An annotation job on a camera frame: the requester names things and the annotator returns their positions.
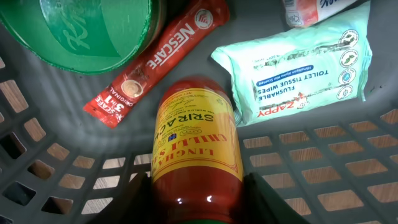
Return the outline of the mint toilet wipes pack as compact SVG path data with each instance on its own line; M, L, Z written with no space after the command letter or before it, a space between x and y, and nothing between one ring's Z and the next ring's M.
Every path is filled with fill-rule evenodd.
M215 49L212 59L231 76L238 126L364 98L370 10L366 1L319 25Z

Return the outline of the small red tissue pack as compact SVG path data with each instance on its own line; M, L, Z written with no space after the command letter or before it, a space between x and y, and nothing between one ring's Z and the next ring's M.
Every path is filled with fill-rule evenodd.
M321 22L357 0L282 0L290 27L305 28Z

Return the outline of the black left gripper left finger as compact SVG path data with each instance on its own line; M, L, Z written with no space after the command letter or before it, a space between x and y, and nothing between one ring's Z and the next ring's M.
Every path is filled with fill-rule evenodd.
M151 183L145 172L140 172L129 185L89 224L145 224L150 223L152 209Z

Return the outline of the green lid can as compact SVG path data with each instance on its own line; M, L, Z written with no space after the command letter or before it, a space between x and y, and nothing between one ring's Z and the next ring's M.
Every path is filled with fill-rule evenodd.
M1 0L1 23L48 64L83 74L109 72L159 36L163 0Z

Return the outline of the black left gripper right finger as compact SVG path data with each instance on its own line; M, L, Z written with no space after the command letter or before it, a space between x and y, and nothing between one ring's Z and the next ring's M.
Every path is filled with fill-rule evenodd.
M258 224L309 224L257 173L243 179L244 221Z

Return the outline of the red sriracha sauce bottle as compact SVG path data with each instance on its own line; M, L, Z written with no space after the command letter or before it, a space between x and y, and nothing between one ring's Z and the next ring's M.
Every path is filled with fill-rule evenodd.
M231 102L212 79L174 83L156 117L151 179L156 223L240 223L243 162Z

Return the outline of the red Nescafe sachet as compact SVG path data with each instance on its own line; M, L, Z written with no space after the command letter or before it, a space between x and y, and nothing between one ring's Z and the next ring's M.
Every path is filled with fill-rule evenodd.
M229 18L225 0L190 1L154 43L83 107L84 111L115 128L203 38Z

